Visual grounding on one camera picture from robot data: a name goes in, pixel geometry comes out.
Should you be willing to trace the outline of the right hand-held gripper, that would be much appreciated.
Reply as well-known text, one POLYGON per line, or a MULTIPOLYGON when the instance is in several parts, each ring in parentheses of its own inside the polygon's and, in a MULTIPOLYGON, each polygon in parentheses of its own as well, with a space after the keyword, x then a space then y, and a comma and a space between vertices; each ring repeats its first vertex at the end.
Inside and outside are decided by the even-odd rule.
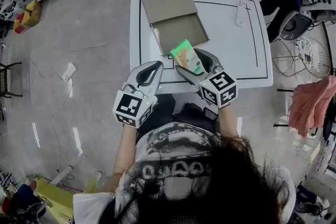
POLYGON ((200 96, 208 104, 223 108, 237 98, 237 83, 212 53, 195 48, 205 71, 194 73, 182 66, 175 66, 176 72, 189 84, 198 88, 200 96))

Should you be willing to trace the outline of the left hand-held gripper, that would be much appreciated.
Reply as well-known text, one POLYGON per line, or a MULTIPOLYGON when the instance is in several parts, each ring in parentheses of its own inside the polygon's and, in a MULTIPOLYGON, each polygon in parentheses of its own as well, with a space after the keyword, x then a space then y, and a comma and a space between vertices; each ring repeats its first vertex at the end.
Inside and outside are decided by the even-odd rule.
POLYGON ((113 114, 119 123, 139 129, 150 116, 158 100, 155 95, 163 68, 163 62, 150 61, 131 70, 113 105, 113 114))

